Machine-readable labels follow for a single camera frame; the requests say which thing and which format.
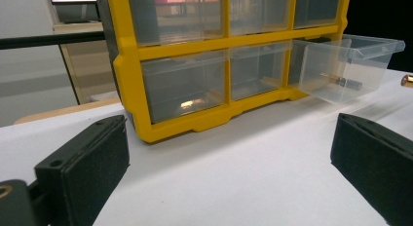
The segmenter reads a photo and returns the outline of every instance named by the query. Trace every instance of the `white wall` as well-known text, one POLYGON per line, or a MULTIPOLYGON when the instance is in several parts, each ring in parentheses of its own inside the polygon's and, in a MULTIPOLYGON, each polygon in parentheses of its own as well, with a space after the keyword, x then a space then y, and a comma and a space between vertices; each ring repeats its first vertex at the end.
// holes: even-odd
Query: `white wall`
MULTIPOLYGON (((0 39, 53 34, 48 0, 0 0, 0 39)), ((76 105, 57 46, 0 51, 0 127, 76 105)))

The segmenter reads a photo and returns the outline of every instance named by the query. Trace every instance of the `yellow frame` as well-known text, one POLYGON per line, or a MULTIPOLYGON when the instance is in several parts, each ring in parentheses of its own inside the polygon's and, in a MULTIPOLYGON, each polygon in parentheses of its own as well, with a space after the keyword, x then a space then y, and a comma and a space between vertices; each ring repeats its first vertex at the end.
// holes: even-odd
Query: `yellow frame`
POLYGON ((332 40, 338 40, 341 38, 343 31, 347 26, 346 15, 350 2, 350 0, 339 0, 337 17, 334 24, 294 30, 293 21, 296 0, 290 0, 287 30, 230 37, 230 0, 223 0, 224 36, 222 38, 166 46, 139 47, 133 30, 129 0, 108 1, 119 49, 119 55, 114 60, 113 65, 118 81, 120 96, 125 109, 133 116, 133 123, 137 134, 141 139, 147 142, 158 141, 182 132, 201 132, 226 124, 231 118, 240 115, 247 110, 274 101, 298 99, 305 96, 305 94, 287 85, 290 54, 290 51, 288 51, 284 63, 281 88, 264 94, 258 94, 233 101, 231 100, 230 61, 227 60, 225 63, 226 95, 222 105, 152 125, 143 84, 142 70, 140 67, 140 62, 142 60, 190 55, 193 53, 228 49, 244 45, 288 41, 296 38, 310 39, 324 36, 329 37, 332 40))

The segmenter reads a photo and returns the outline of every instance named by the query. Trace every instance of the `white table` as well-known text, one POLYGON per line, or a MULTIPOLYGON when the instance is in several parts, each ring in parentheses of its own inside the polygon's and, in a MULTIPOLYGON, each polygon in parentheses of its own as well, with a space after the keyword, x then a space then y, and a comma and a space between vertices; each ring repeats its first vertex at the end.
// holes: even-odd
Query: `white table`
MULTIPOLYGON (((413 139, 413 89, 387 71, 381 88, 342 105, 308 96, 149 145, 127 122, 131 166, 95 225, 387 225, 330 164, 339 112, 413 139)), ((0 129, 0 180, 33 168, 113 104, 0 129)))

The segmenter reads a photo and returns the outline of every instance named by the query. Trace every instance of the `white tabletop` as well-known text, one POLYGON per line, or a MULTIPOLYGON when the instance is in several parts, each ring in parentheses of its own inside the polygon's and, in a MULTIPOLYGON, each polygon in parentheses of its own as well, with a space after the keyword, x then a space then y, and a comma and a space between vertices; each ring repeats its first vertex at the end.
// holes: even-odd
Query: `white tabletop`
MULTIPOLYGON (((330 164, 339 112, 413 139, 413 89, 387 71, 381 88, 346 104, 308 96, 228 124, 149 145, 127 122, 131 166, 95 225, 387 225, 330 164)), ((33 168, 114 104, 0 129, 0 180, 33 168)))

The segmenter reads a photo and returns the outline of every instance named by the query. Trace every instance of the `plastic drawer organizer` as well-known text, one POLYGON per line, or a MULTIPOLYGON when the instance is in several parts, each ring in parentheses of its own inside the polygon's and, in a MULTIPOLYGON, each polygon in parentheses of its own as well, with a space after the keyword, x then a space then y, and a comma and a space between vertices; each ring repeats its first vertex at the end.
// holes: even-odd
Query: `plastic drawer organizer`
POLYGON ((350 0, 97 0, 138 135, 201 132, 259 106, 376 90, 396 40, 343 35, 350 0))

